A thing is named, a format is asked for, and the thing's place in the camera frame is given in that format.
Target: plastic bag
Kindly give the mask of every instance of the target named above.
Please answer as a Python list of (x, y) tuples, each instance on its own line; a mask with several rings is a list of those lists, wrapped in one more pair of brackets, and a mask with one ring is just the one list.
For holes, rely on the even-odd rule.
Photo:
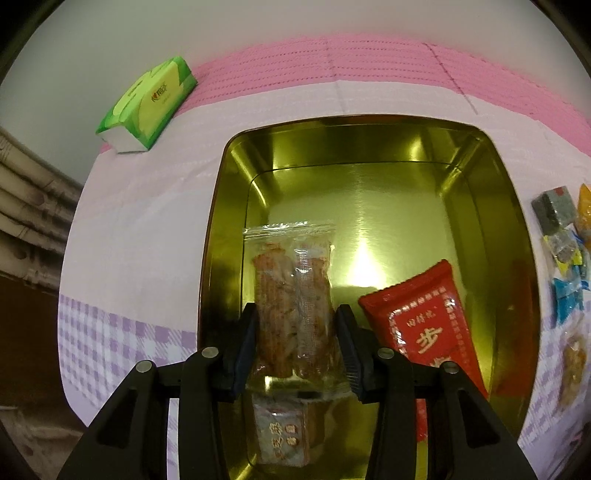
[[(488, 396), (447, 260), (401, 284), (365, 295), (359, 304), (383, 345), (423, 365), (439, 367), (452, 360)], [(427, 437), (423, 400), (417, 401), (417, 408), (417, 441), (421, 441)]]
[(561, 280), (553, 279), (556, 295), (556, 322), (562, 325), (575, 311), (583, 310), (583, 290), (578, 270), (571, 269), (571, 278)]
[(587, 339), (582, 333), (581, 320), (571, 332), (565, 332), (563, 345), (563, 373), (558, 395), (558, 409), (571, 406), (580, 392), (587, 364)]
[(571, 265), (581, 265), (583, 262), (572, 231), (561, 229), (553, 235), (545, 236), (544, 240), (561, 274), (564, 275)]
[(579, 190), (578, 216), (575, 220), (577, 233), (587, 249), (591, 249), (591, 190), (584, 183)]
[(591, 265), (591, 257), (589, 256), (589, 250), (585, 247), (583, 239), (576, 236), (579, 251), (581, 252), (581, 264), (577, 265), (579, 276), (581, 277), (581, 287), (583, 290), (589, 290), (589, 268)]
[(544, 235), (553, 235), (577, 218), (573, 199), (566, 186), (546, 190), (531, 202)]
[(302, 467), (310, 463), (307, 406), (253, 395), (258, 463)]
[(257, 464), (302, 467), (322, 454), (335, 402), (252, 395)]
[(328, 278), (333, 234), (332, 225), (307, 222), (244, 232), (245, 261), (252, 259), (254, 266), (259, 311), (254, 377), (293, 379), (266, 380), (267, 390), (270, 384), (283, 390), (345, 388)]

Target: tissue box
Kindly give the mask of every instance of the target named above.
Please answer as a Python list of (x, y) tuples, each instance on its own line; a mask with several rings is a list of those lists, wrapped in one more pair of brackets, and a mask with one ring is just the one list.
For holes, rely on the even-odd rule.
[(197, 80), (181, 57), (167, 60), (125, 92), (96, 134), (119, 153), (149, 150), (195, 85)]

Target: yellow wrapped candy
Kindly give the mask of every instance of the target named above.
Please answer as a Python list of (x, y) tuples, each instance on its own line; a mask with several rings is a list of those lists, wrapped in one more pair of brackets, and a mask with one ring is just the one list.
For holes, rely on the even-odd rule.
[(585, 247), (591, 249), (591, 190), (584, 183), (579, 190), (579, 207), (577, 210), (579, 216), (574, 225)]

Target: purple checkered cloth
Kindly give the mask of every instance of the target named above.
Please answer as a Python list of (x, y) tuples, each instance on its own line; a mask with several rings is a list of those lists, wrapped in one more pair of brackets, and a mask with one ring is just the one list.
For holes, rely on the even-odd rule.
[[(585, 311), (586, 315), (590, 314), (591, 302), (586, 302)], [(562, 417), (556, 405), (562, 379), (564, 329), (554, 327), (552, 318), (543, 319), (541, 328), (534, 392), (519, 437), (521, 447), (533, 445)], [(138, 322), (64, 295), (59, 301), (58, 341), (64, 389), (67, 392), (74, 388), (95, 413), (138, 361), (150, 359), (158, 366), (172, 364), (185, 360), (196, 350), (195, 332)], [(587, 365), (583, 385), (588, 382), (590, 368)], [(582, 388), (570, 408), (578, 408), (584, 400)], [(79, 406), (69, 401), (78, 413)], [(168, 419), (169, 478), (178, 476), (177, 438), (178, 401), (173, 400)]]
[[(591, 314), (591, 301), (585, 302), (587, 319)], [(555, 326), (555, 318), (544, 318), (541, 325), (538, 367), (535, 374), (534, 391), (527, 411), (525, 423), (519, 436), (519, 445), (524, 448), (533, 445), (544, 433), (557, 424), (566, 412), (558, 411), (558, 396), (563, 372), (563, 343), (568, 324)], [(583, 323), (584, 337), (589, 337), (589, 321)], [(587, 344), (587, 357), (591, 357), (591, 345)], [(586, 401), (586, 387), (591, 374), (591, 362), (586, 365), (579, 395), (568, 410), (578, 409)]]
[[(196, 333), (138, 322), (60, 295), (58, 350), (64, 390), (75, 389), (100, 410), (134, 365), (185, 360), (196, 350)], [(77, 412), (77, 405), (70, 406)], [(168, 468), (178, 471), (178, 400), (170, 403)]]

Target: metal screw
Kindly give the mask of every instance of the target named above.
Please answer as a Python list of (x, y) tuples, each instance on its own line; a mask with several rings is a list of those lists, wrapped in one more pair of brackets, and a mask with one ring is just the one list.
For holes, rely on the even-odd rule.
[(378, 357), (388, 359), (394, 356), (394, 350), (391, 348), (382, 347), (378, 350)]
[(135, 366), (135, 369), (141, 374), (146, 373), (150, 368), (152, 368), (152, 362), (150, 360), (142, 360)]
[(448, 374), (453, 375), (457, 374), (460, 371), (460, 367), (457, 366), (457, 363), (455, 362), (443, 362), (441, 366), (443, 367), (443, 370)]
[(214, 346), (207, 346), (203, 350), (201, 350), (201, 354), (205, 358), (216, 358), (219, 354), (220, 350), (218, 350)]

